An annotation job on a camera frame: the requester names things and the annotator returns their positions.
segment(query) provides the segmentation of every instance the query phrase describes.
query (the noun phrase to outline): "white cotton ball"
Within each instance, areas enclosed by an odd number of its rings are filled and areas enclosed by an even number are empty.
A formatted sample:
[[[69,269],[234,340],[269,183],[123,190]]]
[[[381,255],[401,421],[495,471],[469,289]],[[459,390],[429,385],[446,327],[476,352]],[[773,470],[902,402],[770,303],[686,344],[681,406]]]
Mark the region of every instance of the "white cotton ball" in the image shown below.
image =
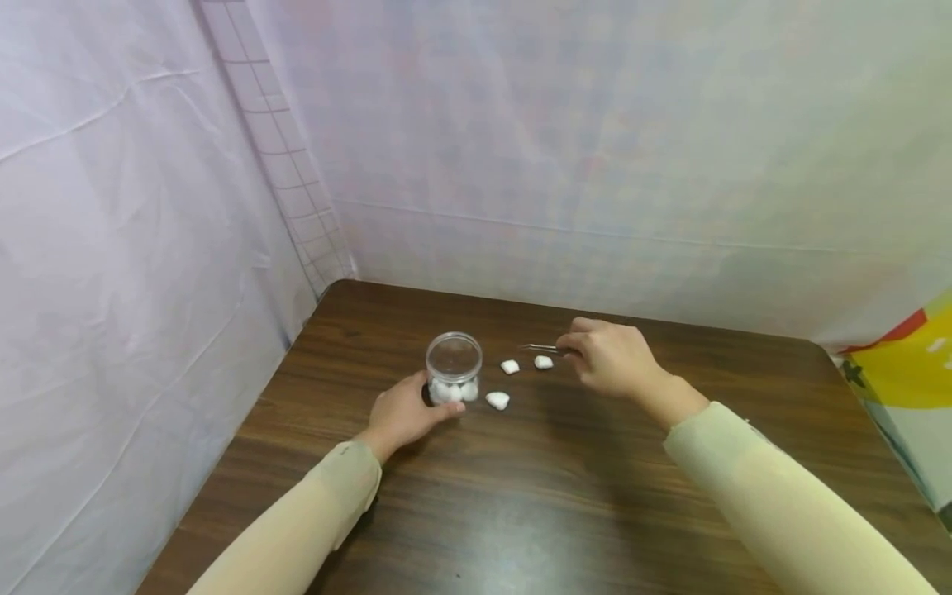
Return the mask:
[[[519,371],[519,362],[515,360],[505,360],[499,364],[499,367],[501,367],[506,374],[515,374]]]
[[[463,390],[460,388],[459,385],[450,385],[449,391],[448,391],[447,393],[448,393],[448,395],[449,395],[449,400],[450,400],[450,401],[462,401],[462,400],[463,400]]]
[[[479,398],[479,387],[476,386],[476,381],[467,382],[463,385],[463,400],[464,401],[475,401]]]
[[[509,405],[509,395],[505,394],[504,392],[490,392],[486,395],[486,400],[489,401],[490,405],[496,407],[500,411]]]
[[[537,355],[535,365],[538,369],[549,369],[555,366],[555,364],[552,363],[552,358],[547,355]]]
[[[442,405],[449,402],[449,387],[439,380],[429,383],[429,400],[433,405]]]

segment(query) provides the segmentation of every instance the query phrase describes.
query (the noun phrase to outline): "wooden table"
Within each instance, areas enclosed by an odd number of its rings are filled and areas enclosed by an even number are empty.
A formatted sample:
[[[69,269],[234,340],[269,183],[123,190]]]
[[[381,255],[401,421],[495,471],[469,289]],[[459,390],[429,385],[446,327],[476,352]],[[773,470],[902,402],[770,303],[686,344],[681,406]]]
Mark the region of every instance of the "wooden table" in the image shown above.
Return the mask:
[[[379,392],[424,366],[430,339],[482,344],[485,401],[387,465],[378,499],[309,593],[775,593],[627,402],[532,368],[581,312],[355,281],[335,284],[139,589],[185,593],[215,557],[338,442]],[[659,362],[803,463],[940,592],[952,544],[837,370],[806,341],[637,324]],[[524,371],[498,368],[516,356]]]

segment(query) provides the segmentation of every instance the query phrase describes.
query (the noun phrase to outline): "cotton balls inside jar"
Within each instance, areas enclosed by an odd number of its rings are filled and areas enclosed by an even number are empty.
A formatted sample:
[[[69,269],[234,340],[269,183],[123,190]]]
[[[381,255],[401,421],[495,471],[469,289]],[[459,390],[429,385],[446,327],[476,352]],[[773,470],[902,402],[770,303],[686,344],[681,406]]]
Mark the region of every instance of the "cotton balls inside jar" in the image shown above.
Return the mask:
[[[429,400],[433,405],[452,401],[475,401],[479,398],[479,379],[452,384],[437,379],[429,381]]]

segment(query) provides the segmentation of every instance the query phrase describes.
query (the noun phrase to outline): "right hand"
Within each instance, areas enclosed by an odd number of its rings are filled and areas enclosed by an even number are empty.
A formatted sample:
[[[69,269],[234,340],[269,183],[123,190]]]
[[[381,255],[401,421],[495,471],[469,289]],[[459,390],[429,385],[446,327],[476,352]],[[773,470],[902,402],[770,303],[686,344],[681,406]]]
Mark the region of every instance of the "right hand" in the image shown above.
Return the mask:
[[[671,377],[655,362],[651,348],[635,327],[576,318],[555,345],[578,351],[579,355],[570,353],[566,358],[575,366],[582,384],[606,395],[643,402]]]

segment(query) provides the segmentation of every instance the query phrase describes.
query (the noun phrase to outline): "beige sleeve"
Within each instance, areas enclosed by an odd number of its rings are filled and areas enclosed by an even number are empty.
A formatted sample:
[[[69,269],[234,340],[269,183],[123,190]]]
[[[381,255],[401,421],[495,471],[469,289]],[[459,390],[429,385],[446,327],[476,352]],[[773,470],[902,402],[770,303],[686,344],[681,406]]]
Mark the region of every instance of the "beige sleeve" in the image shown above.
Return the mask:
[[[381,469],[361,442],[337,445],[238,536],[189,595],[300,595],[369,508]]]
[[[675,426],[664,449],[787,593],[936,592],[846,502],[720,403]]]

